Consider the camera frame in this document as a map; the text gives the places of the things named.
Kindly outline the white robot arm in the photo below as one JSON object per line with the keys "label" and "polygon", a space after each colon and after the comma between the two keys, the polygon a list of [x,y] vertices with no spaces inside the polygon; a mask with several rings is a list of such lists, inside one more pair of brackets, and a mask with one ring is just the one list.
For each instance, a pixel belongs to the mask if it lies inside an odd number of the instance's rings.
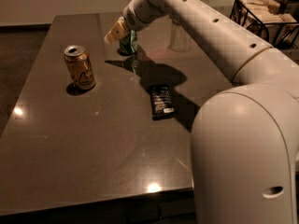
{"label": "white robot arm", "polygon": [[132,0],[113,43],[171,15],[232,83],[192,125],[198,224],[297,224],[299,66],[200,0]]}

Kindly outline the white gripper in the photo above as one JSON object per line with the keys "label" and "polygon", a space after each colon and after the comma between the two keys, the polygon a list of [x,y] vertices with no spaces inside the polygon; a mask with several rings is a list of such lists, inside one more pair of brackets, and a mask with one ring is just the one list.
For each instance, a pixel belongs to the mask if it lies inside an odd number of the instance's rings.
{"label": "white gripper", "polygon": [[149,0],[131,0],[122,12],[123,17],[114,23],[104,40],[107,44],[117,42],[128,35],[129,29],[141,31],[165,15],[162,9]]}

